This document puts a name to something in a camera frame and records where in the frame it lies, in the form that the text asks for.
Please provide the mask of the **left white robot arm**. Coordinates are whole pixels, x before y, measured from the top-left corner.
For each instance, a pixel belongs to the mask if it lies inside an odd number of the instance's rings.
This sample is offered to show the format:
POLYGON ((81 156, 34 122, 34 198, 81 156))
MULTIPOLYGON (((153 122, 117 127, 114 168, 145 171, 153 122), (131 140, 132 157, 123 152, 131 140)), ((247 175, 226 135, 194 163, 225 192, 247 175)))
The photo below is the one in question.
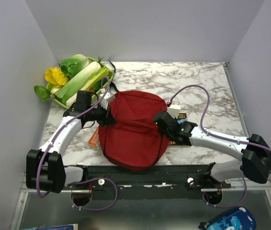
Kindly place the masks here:
POLYGON ((85 167, 64 165, 63 156, 73 138, 87 122, 100 125, 114 123, 110 113, 110 102, 115 98, 105 90, 98 101, 92 103, 92 92, 79 91, 76 102, 64 112, 62 121, 51 138, 38 150, 30 150, 26 156, 26 187, 35 189, 38 194, 60 193, 66 185, 73 184, 77 189, 88 185, 85 167))

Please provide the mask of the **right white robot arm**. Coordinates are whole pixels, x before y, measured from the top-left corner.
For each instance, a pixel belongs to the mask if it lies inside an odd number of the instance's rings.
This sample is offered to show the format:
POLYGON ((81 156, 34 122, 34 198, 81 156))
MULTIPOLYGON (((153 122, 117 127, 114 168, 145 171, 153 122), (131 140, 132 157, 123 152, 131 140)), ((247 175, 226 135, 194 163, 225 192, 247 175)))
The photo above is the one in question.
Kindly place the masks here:
POLYGON ((247 178, 259 184, 267 182, 271 173, 271 151, 261 136, 234 137, 204 131, 196 123, 178 123, 166 111, 157 113, 153 121, 171 141, 183 146, 212 149, 233 158, 224 163, 211 163, 209 171, 202 177, 205 186, 212 188, 219 182, 235 178, 247 178))

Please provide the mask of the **red backpack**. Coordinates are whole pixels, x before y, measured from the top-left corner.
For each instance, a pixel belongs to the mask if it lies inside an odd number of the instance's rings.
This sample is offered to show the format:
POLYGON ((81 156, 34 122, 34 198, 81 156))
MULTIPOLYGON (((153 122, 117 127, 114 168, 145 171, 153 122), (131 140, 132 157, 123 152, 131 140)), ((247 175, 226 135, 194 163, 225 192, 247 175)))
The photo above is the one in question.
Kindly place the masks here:
POLYGON ((154 166, 169 144, 153 121, 158 112, 167 110, 166 102, 149 92, 124 91, 115 94, 110 107, 115 124, 98 129, 103 155, 131 171, 154 166))

